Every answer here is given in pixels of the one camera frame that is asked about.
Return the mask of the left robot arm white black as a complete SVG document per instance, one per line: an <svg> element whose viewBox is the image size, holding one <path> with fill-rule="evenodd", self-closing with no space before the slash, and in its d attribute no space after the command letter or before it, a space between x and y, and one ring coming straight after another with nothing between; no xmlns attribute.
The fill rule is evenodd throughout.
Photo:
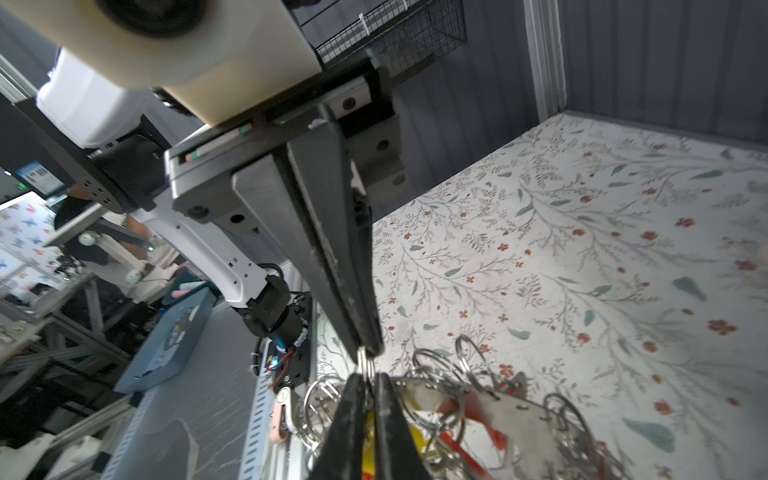
<svg viewBox="0 0 768 480"><path fill-rule="evenodd" d="M133 214L212 280L257 336L290 344L298 325L270 314L272 276L232 238L259 229L307 280L346 351L384 349L372 280L373 164L399 160L399 120L387 69L361 52L176 146L145 121L116 145L85 154L33 99L10 111L95 202Z"/></svg>

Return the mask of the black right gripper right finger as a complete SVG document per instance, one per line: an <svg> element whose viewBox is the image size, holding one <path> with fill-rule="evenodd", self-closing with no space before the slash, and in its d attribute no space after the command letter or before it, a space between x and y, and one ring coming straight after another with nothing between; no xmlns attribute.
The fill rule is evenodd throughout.
<svg viewBox="0 0 768 480"><path fill-rule="evenodd" d="M386 373L377 373L374 384L376 478L430 480L413 440L395 384Z"/></svg>

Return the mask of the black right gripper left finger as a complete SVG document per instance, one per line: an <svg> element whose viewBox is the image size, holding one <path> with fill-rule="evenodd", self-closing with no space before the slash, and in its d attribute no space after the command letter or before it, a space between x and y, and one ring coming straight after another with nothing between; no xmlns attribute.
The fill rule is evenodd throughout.
<svg viewBox="0 0 768 480"><path fill-rule="evenodd" d="M366 423L366 381L348 377L310 480L361 480Z"/></svg>

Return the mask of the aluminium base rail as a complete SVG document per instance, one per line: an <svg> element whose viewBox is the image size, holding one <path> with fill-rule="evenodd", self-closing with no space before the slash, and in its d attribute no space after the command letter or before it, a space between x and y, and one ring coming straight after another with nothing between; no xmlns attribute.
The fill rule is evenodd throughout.
<svg viewBox="0 0 768 480"><path fill-rule="evenodd" d="M240 479L304 479L307 476L306 452L302 441L290 434L288 439L274 444L269 438L276 394L272 384L280 371L269 372L270 359L277 352L268 340L262 342L260 373L256 378L245 444L238 477ZM289 371L282 379L290 384L298 398L307 392L314 377L312 338L308 337L291 356Z"/></svg>

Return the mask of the floral table mat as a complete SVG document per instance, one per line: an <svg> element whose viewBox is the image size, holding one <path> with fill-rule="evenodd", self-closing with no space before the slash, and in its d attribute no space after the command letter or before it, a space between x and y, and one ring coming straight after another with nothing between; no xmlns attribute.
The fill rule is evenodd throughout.
<svg viewBox="0 0 768 480"><path fill-rule="evenodd" d="M637 479L767 475L767 152L556 115L378 220L384 354L526 375Z"/></svg>

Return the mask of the metal keyring with coloured keys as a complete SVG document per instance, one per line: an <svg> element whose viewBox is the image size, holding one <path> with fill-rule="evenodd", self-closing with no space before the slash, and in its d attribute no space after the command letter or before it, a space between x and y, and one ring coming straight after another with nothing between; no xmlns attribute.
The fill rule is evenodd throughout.
<svg viewBox="0 0 768 480"><path fill-rule="evenodd" d="M446 357L416 349L409 370L392 376L417 451L431 479L625 479L628 471L598 442L584 416L566 396L527 396L523 374L491 371L467 336ZM374 384L379 370L365 351L350 374L366 381L362 479L375 469ZM302 398L279 394L273 427L304 444L307 477L329 432L348 379L324 375Z"/></svg>

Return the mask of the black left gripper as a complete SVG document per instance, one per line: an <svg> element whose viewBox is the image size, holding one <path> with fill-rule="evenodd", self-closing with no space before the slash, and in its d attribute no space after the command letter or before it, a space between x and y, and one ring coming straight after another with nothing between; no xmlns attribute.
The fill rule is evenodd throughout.
<svg viewBox="0 0 768 480"><path fill-rule="evenodd" d="M374 54L332 66L165 154L175 211L265 228L354 357L383 353L372 206L405 181L393 82Z"/></svg>

